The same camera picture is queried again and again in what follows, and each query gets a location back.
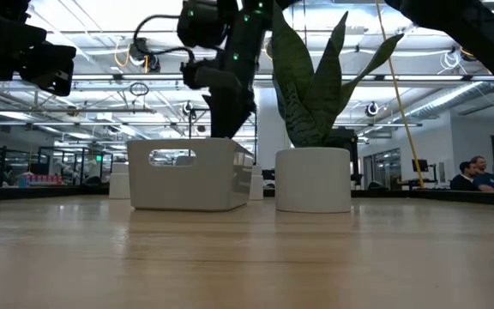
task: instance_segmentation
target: plant leaf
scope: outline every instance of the plant leaf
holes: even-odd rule
[[[285,125],[287,135],[296,148],[322,146],[322,137],[316,122],[297,96],[297,89],[291,79],[284,78],[281,88],[285,106]]]
[[[331,41],[334,44],[334,48],[336,48],[339,53],[342,51],[342,47],[344,47],[344,38],[346,37],[346,20],[348,19],[348,12],[346,12],[342,18],[340,19],[338,25],[333,29],[331,33]]]
[[[327,42],[322,59],[317,66],[312,78],[310,89],[306,94],[303,105],[316,121],[322,139],[333,128],[336,117],[344,109],[340,105],[340,85],[342,84],[342,72],[340,69],[340,49],[344,45],[346,35],[346,18],[348,13],[342,16],[339,24],[333,29],[331,39]]]
[[[314,67],[308,48],[300,39],[297,32],[287,24],[279,5],[274,2],[274,13],[272,20],[272,63],[274,71],[288,71],[297,89],[300,101],[310,88],[310,82],[314,75]],[[280,86],[284,85],[277,75]]]
[[[400,39],[403,38],[403,33],[395,35],[386,39],[382,45],[380,45],[373,56],[373,59],[367,64],[364,70],[359,73],[359,75],[353,80],[342,85],[342,90],[340,91],[340,104],[346,106],[348,101],[352,97],[353,90],[358,86],[358,83],[371,73],[374,69],[383,65],[392,56],[395,47],[398,45]]]
[[[285,99],[283,98],[283,94],[281,93],[280,84],[275,77],[275,74],[272,74],[272,83],[274,84],[275,96],[278,101],[278,112],[280,113],[281,118],[285,121]]]

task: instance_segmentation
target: pillar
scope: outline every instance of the pillar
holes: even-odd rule
[[[275,168],[275,154],[290,148],[285,123],[278,112],[277,99],[273,88],[256,88],[255,100],[258,105],[258,150],[256,161],[262,169]]]

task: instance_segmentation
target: man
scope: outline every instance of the man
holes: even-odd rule
[[[473,183],[483,192],[494,192],[494,175],[486,173],[487,161],[481,155],[476,155],[470,160],[470,163],[476,164],[477,175],[473,179]]]
[[[477,191],[478,187],[473,184],[473,177],[476,176],[476,164],[462,162],[459,165],[461,173],[451,180],[451,190],[455,191]]]

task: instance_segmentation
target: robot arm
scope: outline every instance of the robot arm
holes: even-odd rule
[[[55,95],[66,96],[74,71],[75,48],[53,45],[44,29],[27,25],[30,0],[0,0],[0,81],[15,72],[22,80]]]
[[[286,9],[298,0],[277,0]],[[494,14],[480,0],[385,0],[421,27],[441,30],[455,39],[494,74]],[[215,48],[215,59],[183,64],[184,83],[208,87],[212,137],[232,137],[254,112],[253,79],[264,34],[271,28],[273,0],[184,0],[178,37],[188,47]]]
[[[421,27],[444,31],[494,75],[494,13],[480,0],[384,0]]]

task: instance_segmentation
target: table surface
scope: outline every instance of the table surface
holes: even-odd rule
[[[494,206],[354,199],[353,212],[131,211],[0,202],[0,308],[494,308]]]

